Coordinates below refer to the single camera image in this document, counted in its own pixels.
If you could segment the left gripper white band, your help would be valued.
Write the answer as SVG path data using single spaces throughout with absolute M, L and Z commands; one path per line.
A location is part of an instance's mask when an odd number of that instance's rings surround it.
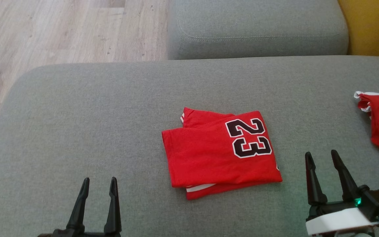
M 122 231 L 117 178 L 112 177 L 109 189 L 110 206 L 103 232 L 84 232 L 83 225 L 86 200 L 89 194 L 90 178 L 86 177 L 75 201 L 66 229 L 55 229 L 38 237 L 120 237 Z

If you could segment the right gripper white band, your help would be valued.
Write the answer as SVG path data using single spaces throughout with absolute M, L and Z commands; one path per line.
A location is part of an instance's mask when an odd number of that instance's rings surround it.
M 331 158 L 338 171 L 343 201 L 327 202 L 316 174 L 316 165 L 310 152 L 305 153 L 307 199 L 310 205 L 306 219 L 309 236 L 335 237 L 336 233 L 355 232 L 379 227 L 379 221 L 367 218 L 359 209 L 362 204 L 358 186 L 336 150 Z

